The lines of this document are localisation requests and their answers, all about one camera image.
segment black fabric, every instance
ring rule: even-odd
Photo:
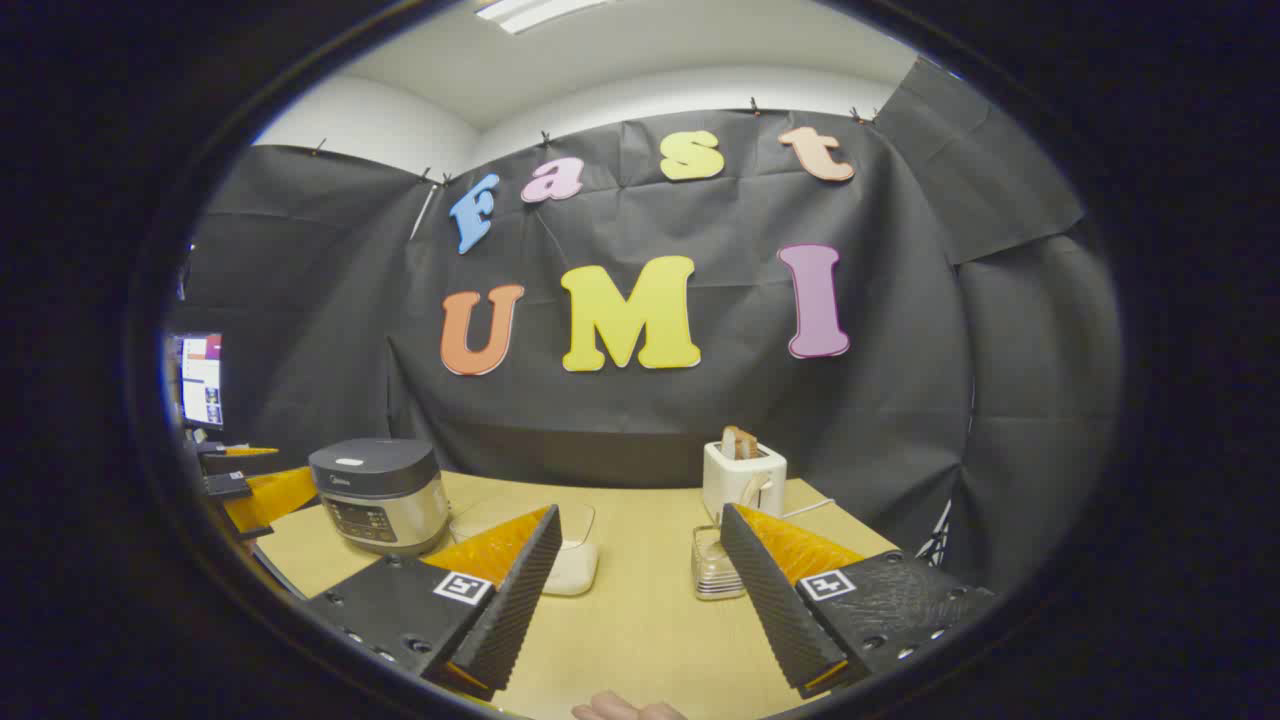
[[[1048,159],[940,73],[918,63],[874,124],[698,111],[556,138],[438,188],[412,240],[431,190],[415,176],[253,147],[197,229],[177,329],[224,333],[228,439],[298,464],[351,437],[421,437],[442,466],[481,475],[695,487],[701,445],[737,424],[908,551],[951,501],[943,566],[998,591],[1093,487],[1120,382],[1115,300]],[[851,181],[800,167],[777,137],[801,126],[840,141]],[[719,138],[716,178],[662,176],[658,143],[687,129]],[[585,160],[582,191],[522,202],[532,169],[563,156]],[[502,178],[493,227],[460,255],[449,208],[488,173]],[[845,355],[787,351],[795,299],[776,254],[794,243],[841,254]],[[662,255],[695,263],[701,364],[566,372],[561,277],[599,264],[627,295]],[[507,283],[526,291],[506,360],[454,375],[443,299]],[[490,307],[472,313],[472,348]]]

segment computer monitor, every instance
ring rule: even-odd
[[[223,427],[221,359],[223,334],[183,334],[182,418],[188,425]]]

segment table surface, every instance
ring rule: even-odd
[[[666,701],[690,720],[735,720],[804,702],[787,687],[750,598],[694,597],[692,529],[710,523],[701,488],[573,488],[457,473],[443,480],[454,512],[494,497],[595,509],[588,538],[600,551],[594,585],[539,600],[508,688],[493,705],[534,720],[572,720],[571,707],[612,689],[637,707]],[[787,480],[786,512],[822,500],[804,480]],[[863,556],[895,550],[833,502],[787,521]],[[323,506],[271,527],[260,551],[307,597],[378,559],[343,541]]]

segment finger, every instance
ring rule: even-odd
[[[571,710],[570,712],[572,712],[573,717],[577,717],[577,720],[608,720],[607,717],[604,717],[603,715],[600,715],[599,712],[591,710],[585,705],[575,705],[573,710]]]
[[[646,705],[640,711],[637,720],[689,720],[675,707],[667,705],[666,702],[655,702],[653,705]]]
[[[613,691],[591,696],[591,710],[599,712],[604,720],[637,720],[640,716],[639,710]]]

